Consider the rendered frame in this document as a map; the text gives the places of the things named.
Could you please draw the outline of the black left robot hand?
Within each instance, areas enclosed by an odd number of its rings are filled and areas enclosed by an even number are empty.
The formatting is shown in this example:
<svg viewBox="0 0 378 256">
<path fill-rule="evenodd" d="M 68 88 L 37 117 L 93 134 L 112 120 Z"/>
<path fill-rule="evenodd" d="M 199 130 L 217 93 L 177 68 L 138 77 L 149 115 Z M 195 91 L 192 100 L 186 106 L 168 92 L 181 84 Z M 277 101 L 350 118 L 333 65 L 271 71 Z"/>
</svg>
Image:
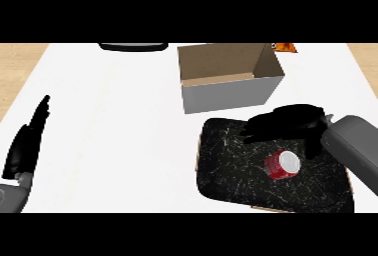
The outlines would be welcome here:
<svg viewBox="0 0 378 256">
<path fill-rule="evenodd" d="M 35 108 L 29 123 L 22 125 L 13 138 L 1 174 L 3 179 L 16 180 L 17 173 L 32 173 L 35 170 L 41 135 L 50 114 L 48 100 L 50 96 L 45 95 Z"/>
</svg>

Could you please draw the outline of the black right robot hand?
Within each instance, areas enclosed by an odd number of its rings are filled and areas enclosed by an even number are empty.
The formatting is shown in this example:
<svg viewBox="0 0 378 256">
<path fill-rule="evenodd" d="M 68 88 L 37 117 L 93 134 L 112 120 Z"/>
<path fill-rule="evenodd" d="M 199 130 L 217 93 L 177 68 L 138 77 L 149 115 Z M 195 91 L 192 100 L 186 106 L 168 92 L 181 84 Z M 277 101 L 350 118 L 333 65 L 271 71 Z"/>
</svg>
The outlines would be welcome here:
<svg viewBox="0 0 378 256">
<path fill-rule="evenodd" d="M 322 153 L 320 137 L 326 129 L 323 108 L 310 104 L 293 104 L 254 116 L 239 135 L 245 136 L 245 144 L 277 139 L 302 139 L 305 159 L 311 160 Z"/>
</svg>

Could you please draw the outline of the red can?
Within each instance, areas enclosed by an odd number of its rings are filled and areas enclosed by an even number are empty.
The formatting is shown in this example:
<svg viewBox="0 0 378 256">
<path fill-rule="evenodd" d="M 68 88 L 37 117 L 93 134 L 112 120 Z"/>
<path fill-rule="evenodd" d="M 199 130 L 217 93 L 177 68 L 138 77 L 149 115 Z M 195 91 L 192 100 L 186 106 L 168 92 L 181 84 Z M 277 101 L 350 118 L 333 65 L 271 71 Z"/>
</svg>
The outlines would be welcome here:
<svg viewBox="0 0 378 256">
<path fill-rule="evenodd" d="M 264 172 L 273 180 L 293 177 L 299 172 L 299 168 L 299 158 L 288 150 L 279 150 L 264 160 Z"/>
</svg>

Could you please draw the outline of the black speckled tray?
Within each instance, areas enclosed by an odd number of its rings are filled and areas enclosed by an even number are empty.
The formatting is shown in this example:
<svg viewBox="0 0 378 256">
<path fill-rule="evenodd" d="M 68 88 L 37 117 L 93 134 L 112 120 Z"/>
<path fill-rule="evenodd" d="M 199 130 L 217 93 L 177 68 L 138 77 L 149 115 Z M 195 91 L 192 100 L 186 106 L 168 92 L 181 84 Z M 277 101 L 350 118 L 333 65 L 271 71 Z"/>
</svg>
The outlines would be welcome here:
<svg viewBox="0 0 378 256">
<path fill-rule="evenodd" d="M 200 133 L 196 185 L 209 199 L 295 213 L 351 213 L 353 191 L 344 165 L 327 152 L 311 160 L 301 140 L 246 144 L 239 135 L 245 123 L 211 118 Z M 264 160 L 279 150 L 295 153 L 298 174 L 273 180 Z"/>
</svg>

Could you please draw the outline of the open cardboard box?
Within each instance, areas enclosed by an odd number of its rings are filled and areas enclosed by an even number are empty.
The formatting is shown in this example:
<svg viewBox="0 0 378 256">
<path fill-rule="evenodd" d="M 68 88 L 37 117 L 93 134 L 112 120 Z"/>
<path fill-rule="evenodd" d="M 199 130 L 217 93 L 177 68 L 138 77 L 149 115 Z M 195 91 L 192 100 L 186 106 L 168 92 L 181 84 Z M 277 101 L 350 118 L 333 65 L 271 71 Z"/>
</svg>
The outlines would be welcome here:
<svg viewBox="0 0 378 256">
<path fill-rule="evenodd" d="M 177 48 L 184 113 L 262 105 L 285 73 L 270 43 Z"/>
</svg>

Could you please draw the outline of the orange packet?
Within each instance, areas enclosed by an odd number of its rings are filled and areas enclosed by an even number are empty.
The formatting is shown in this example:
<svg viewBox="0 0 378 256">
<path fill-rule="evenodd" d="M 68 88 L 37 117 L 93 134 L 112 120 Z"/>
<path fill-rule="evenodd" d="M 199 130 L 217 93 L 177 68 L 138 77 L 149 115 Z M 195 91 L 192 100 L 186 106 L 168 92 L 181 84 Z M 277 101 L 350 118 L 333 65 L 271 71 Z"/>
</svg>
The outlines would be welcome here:
<svg viewBox="0 0 378 256">
<path fill-rule="evenodd" d="M 296 49 L 292 43 L 273 43 L 271 49 L 276 52 L 291 52 L 291 53 L 296 52 Z"/>
</svg>

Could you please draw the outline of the black rounded appliance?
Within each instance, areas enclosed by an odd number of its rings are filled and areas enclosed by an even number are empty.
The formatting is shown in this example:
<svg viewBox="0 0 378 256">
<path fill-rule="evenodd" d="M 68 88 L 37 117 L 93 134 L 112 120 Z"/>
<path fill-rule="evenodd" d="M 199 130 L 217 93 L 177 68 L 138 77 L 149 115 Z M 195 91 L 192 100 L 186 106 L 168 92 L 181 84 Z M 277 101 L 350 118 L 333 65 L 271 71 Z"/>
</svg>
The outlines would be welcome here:
<svg viewBox="0 0 378 256">
<path fill-rule="evenodd" d="M 100 43 L 100 48 L 110 51 L 122 52 L 152 52 L 166 49 L 166 43 Z"/>
</svg>

